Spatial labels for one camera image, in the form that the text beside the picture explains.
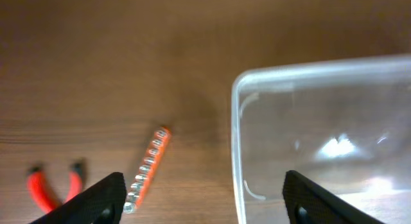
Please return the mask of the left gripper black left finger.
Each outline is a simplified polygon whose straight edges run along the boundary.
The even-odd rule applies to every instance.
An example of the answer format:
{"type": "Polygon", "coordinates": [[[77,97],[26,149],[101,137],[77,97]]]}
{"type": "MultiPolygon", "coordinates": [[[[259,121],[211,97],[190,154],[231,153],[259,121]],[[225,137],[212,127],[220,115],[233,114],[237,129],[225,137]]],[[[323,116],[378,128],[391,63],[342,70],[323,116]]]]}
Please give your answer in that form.
{"type": "Polygon", "coordinates": [[[34,224],[119,224],[125,198],[123,174],[114,172],[34,224]]]}

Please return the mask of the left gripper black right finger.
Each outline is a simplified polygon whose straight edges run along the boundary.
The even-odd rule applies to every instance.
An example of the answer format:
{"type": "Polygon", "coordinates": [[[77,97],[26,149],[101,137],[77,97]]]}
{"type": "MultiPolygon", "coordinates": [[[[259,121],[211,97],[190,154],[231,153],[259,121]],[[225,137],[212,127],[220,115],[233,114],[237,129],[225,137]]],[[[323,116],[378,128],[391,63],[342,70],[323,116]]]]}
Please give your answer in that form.
{"type": "Polygon", "coordinates": [[[382,224],[294,170],[286,172],[282,195],[291,224],[382,224]]]}

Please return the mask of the clear plastic container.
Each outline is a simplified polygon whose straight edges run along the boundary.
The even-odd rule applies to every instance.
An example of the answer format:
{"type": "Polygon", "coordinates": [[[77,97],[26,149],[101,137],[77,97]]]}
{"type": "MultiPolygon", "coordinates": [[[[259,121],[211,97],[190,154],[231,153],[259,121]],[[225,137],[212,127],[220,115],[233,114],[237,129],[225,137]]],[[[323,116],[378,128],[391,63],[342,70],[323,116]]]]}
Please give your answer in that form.
{"type": "Polygon", "coordinates": [[[410,222],[410,55],[247,71],[231,96],[240,223],[287,223],[295,170],[384,223],[410,222]]]}

